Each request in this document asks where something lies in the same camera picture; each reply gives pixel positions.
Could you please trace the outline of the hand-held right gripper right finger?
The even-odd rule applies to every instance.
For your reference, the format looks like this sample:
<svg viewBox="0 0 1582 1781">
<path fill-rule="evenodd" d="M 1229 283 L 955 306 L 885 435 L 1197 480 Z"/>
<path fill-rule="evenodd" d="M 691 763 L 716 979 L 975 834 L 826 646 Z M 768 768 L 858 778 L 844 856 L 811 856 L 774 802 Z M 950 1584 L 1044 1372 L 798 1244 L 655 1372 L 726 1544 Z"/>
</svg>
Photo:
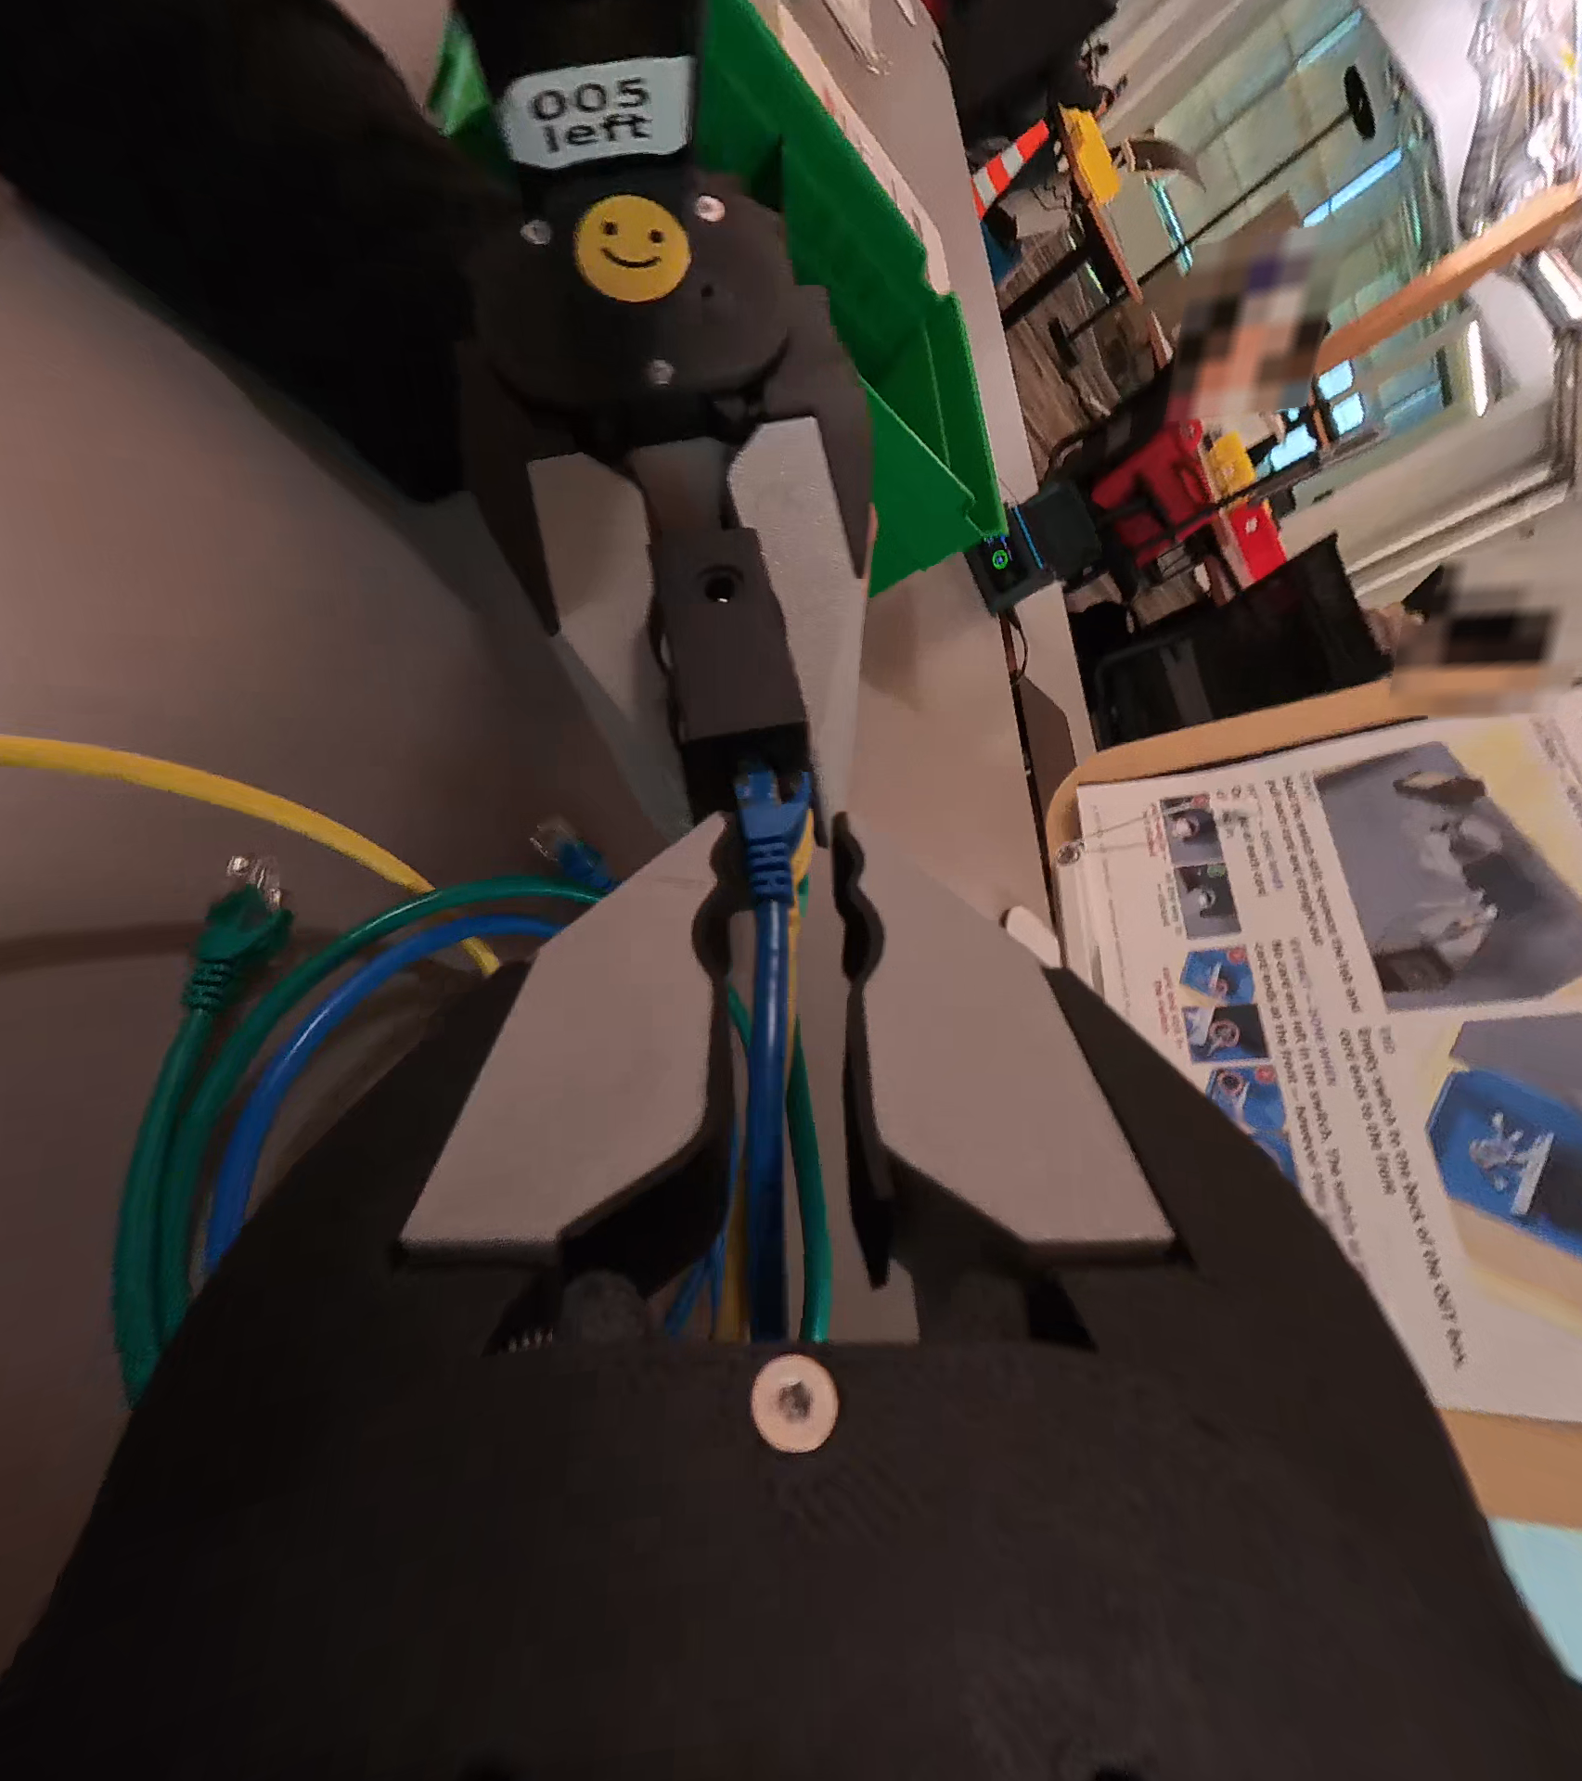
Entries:
<svg viewBox="0 0 1582 1781">
<path fill-rule="evenodd" d="M 832 818 L 844 1202 L 873 1286 L 1165 1260 L 1175 1227 L 1069 1028 L 1069 971 Z"/>
</svg>

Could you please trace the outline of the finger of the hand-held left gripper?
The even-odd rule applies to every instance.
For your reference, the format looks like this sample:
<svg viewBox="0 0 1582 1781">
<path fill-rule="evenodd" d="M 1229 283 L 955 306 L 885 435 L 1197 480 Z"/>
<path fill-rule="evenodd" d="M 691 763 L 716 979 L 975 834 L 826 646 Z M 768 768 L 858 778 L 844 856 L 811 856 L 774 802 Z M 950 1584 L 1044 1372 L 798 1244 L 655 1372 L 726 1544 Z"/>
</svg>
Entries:
<svg viewBox="0 0 1582 1781">
<path fill-rule="evenodd" d="M 599 743 L 608 780 L 643 818 L 643 848 L 691 834 L 669 676 L 650 650 L 650 517 L 622 474 L 553 457 L 526 469 L 553 597 L 553 659 Z"/>
<path fill-rule="evenodd" d="M 739 524 L 760 537 L 760 559 L 789 625 L 811 719 L 818 835 L 826 835 L 832 818 L 850 803 L 869 578 L 844 544 L 818 421 L 765 421 L 734 459 L 726 495 Z"/>
</svg>

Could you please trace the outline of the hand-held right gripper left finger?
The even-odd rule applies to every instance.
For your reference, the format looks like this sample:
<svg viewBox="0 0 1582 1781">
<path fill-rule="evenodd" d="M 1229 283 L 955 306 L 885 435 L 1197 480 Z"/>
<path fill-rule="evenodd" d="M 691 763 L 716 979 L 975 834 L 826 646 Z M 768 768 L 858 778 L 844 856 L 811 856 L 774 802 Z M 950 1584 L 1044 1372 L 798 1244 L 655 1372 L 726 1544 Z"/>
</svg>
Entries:
<svg viewBox="0 0 1582 1781">
<path fill-rule="evenodd" d="M 418 1268 L 669 1286 L 726 1207 L 739 834 L 716 812 L 539 951 L 402 1234 Z"/>
</svg>

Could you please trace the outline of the black network switch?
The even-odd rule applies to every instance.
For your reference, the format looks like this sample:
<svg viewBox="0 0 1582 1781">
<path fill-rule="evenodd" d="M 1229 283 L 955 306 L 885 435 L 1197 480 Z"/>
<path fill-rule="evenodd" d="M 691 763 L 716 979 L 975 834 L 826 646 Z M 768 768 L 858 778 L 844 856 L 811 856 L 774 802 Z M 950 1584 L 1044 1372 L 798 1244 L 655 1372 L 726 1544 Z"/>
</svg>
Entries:
<svg viewBox="0 0 1582 1781">
<path fill-rule="evenodd" d="M 669 681 L 691 825 L 739 809 L 739 778 L 813 763 L 789 620 L 751 529 L 669 529 L 650 542 L 650 646 Z"/>
</svg>

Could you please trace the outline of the green plastic bin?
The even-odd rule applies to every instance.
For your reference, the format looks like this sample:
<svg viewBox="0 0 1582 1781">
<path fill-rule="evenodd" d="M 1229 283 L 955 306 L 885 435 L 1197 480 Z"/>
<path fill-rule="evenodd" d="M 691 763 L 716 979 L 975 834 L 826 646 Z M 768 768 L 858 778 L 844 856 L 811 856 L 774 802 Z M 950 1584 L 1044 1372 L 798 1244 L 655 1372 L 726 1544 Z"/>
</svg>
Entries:
<svg viewBox="0 0 1582 1781">
<path fill-rule="evenodd" d="M 869 400 L 869 592 L 1006 524 L 964 306 L 925 203 L 789 7 L 449 7 L 430 116 L 522 199 L 563 181 L 777 212 Z"/>
</svg>

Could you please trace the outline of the small black device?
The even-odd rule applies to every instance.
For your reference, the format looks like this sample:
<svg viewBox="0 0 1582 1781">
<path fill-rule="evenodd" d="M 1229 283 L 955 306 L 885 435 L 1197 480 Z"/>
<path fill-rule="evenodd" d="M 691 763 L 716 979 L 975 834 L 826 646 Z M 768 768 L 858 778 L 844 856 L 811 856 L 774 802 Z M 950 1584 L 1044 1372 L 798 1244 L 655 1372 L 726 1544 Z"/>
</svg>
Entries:
<svg viewBox="0 0 1582 1781">
<path fill-rule="evenodd" d="M 1044 586 L 1082 586 L 1099 572 L 1099 524 L 1074 480 L 1041 485 L 1006 510 L 1006 533 L 964 551 L 985 612 L 1010 612 Z"/>
</svg>

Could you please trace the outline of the red storage bin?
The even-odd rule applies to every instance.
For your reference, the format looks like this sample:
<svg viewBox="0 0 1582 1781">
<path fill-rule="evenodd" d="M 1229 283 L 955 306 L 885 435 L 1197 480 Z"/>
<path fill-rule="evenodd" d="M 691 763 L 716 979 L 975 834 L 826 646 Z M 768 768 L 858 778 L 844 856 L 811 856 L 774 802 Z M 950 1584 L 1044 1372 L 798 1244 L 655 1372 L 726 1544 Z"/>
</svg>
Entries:
<svg viewBox="0 0 1582 1781">
<path fill-rule="evenodd" d="M 1157 564 L 1209 524 L 1216 493 L 1207 479 L 1207 421 L 1165 421 L 1140 452 L 1126 452 L 1093 480 L 1093 510 L 1110 517 L 1134 564 Z"/>
</svg>

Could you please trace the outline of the orange traffic cone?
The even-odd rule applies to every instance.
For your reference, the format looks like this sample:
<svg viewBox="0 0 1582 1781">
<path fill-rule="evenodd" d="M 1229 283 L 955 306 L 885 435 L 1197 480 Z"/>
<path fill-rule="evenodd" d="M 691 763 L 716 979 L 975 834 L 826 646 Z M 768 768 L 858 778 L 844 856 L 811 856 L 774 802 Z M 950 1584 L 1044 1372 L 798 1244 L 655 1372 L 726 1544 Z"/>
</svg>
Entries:
<svg viewBox="0 0 1582 1781">
<path fill-rule="evenodd" d="M 1051 119 L 1036 119 L 1023 137 L 1006 142 L 975 169 L 975 209 L 985 220 L 1006 193 L 1051 154 Z"/>
</svg>

